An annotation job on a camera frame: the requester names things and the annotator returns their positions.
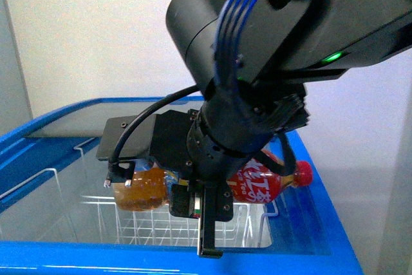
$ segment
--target screw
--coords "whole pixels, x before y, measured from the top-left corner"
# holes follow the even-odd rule
[[[111,180],[105,180],[104,184],[103,184],[103,187],[110,188],[110,185],[111,185]]]
[[[239,54],[239,55],[238,55],[238,58],[236,58],[236,65],[237,65],[239,68],[242,68],[242,67],[244,66],[244,63],[243,63],[243,54]]]

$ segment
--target freezer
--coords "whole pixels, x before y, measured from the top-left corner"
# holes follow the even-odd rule
[[[216,223],[221,259],[196,255],[198,223],[168,206],[121,210],[104,188],[96,152],[107,119],[136,115],[158,98],[72,104],[0,137],[0,272],[6,274],[362,274],[319,175],[296,131],[298,160],[312,165],[308,187],[272,203],[234,205]],[[162,108],[199,109],[201,97]],[[279,141],[267,148],[281,157]]]

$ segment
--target cylindrical joint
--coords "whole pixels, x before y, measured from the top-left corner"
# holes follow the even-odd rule
[[[241,169],[251,154],[225,149],[205,132],[200,116],[187,135],[187,151],[193,161],[191,177],[201,180],[226,180]]]
[[[203,95],[214,76],[213,43],[226,0],[172,0],[166,25]]]

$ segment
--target wire basket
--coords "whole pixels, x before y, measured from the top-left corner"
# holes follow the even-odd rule
[[[102,186],[106,165],[95,158],[97,149],[84,153],[82,147],[90,141],[74,147],[81,158],[66,169],[42,170],[1,195],[12,196],[38,176],[53,173],[53,177],[0,214],[3,240],[197,245],[198,220],[173,217],[168,205],[144,212],[119,209],[113,191]],[[274,213],[266,213],[261,204],[235,203],[233,219],[216,222],[216,246],[269,246],[272,240],[267,217],[277,215],[274,206]]]

